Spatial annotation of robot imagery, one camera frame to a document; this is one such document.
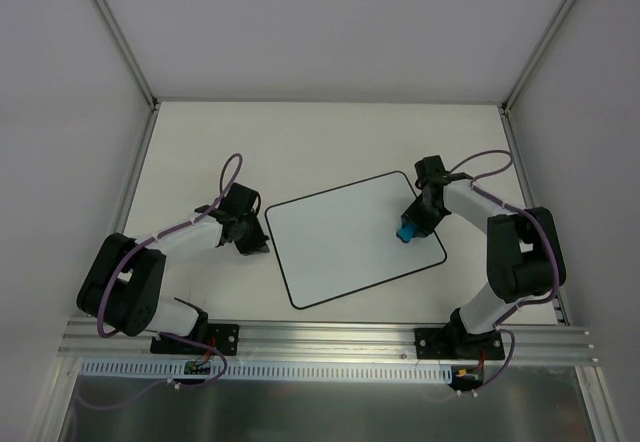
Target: blue object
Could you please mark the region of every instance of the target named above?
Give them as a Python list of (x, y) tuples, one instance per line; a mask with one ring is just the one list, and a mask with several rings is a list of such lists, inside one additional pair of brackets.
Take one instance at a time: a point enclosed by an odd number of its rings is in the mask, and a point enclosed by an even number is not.
[(416, 236), (417, 233), (418, 227), (413, 224), (406, 224), (396, 231), (396, 237), (398, 237), (405, 244), (408, 244), (411, 239)]

